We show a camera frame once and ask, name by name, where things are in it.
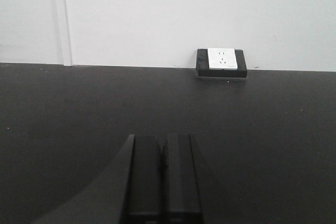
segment wall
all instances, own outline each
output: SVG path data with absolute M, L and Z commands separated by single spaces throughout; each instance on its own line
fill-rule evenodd
M 74 64 L 195 67 L 243 49 L 249 69 L 336 70 L 335 0 L 67 0 Z
M 0 0 L 0 62 L 63 63 L 53 0 Z

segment white outlet faceplate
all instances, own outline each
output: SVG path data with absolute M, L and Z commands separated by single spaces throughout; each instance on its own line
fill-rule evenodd
M 235 50 L 232 48 L 208 48 L 209 69 L 237 70 Z

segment black outlet box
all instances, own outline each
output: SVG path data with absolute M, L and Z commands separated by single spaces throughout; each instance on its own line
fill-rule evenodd
M 237 70 L 209 69 L 209 59 L 207 49 L 197 50 L 196 70 L 198 77 L 226 77 L 226 78 L 246 78 L 247 68 L 244 53 L 235 49 L 237 59 Z

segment power socket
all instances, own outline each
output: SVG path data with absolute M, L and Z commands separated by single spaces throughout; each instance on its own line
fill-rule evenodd
M 246 78 L 244 52 L 229 48 L 198 49 L 196 71 L 198 77 Z
M 208 48 L 209 69 L 237 70 L 235 50 L 232 48 Z

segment black countertop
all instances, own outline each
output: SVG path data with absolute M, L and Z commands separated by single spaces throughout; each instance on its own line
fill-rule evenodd
M 79 193 L 128 134 L 193 133 L 255 223 L 336 222 L 336 73 L 0 64 L 0 223 Z

